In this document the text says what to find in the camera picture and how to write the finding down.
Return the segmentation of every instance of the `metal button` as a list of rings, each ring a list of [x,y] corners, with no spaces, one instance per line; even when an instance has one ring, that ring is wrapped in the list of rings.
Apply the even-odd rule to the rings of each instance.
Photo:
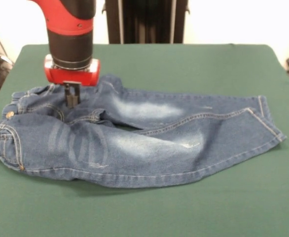
[[[6,118],[9,119],[10,117],[14,116],[14,112],[10,111],[6,114]]]

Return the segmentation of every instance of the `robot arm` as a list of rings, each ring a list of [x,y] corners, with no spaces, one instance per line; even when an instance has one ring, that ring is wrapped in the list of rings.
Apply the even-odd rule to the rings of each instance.
[[[69,108],[80,103],[79,85],[95,86],[100,62],[93,54],[96,0],[32,0],[47,25],[49,50],[44,68],[48,81],[65,86]],[[74,87],[75,94],[70,93]]]

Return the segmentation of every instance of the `green tablecloth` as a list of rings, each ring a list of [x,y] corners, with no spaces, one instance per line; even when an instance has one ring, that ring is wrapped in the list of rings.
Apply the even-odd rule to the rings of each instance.
[[[23,48],[0,92],[45,85],[46,45]],[[29,177],[0,162],[0,237],[289,237],[289,78],[264,45],[96,45],[127,87],[265,95],[288,139],[200,182],[116,190]]]

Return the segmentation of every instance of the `jeans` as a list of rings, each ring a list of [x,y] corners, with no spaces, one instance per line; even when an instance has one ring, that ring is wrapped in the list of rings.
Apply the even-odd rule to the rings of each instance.
[[[59,85],[12,95],[0,120],[0,160],[18,172],[113,188],[199,181],[286,139],[264,96],[124,88],[107,75],[68,109]]]

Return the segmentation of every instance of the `denim jeans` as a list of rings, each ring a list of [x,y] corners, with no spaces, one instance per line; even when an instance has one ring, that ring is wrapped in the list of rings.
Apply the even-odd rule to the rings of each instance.
[[[107,75],[68,109],[59,85],[13,94],[0,120],[0,160],[18,172],[114,188],[187,184],[286,139],[264,96],[124,88]]]

